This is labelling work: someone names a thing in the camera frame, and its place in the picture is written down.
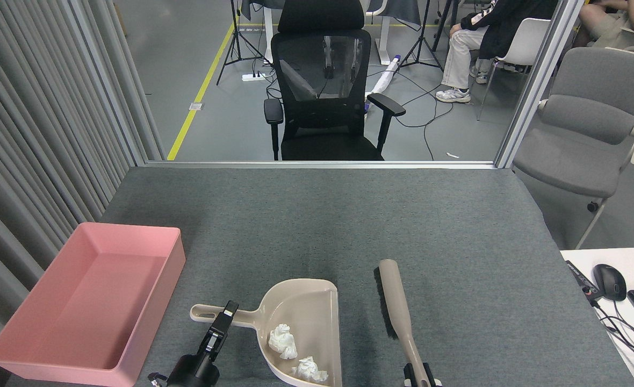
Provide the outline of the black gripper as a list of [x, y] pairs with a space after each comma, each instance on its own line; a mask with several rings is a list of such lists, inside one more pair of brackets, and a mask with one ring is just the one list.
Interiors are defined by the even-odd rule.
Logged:
[[179, 358], [167, 380], [167, 386], [215, 386], [220, 377], [214, 360], [226, 340], [239, 304], [229, 301], [218, 313], [204, 337], [204, 354], [186, 354]]

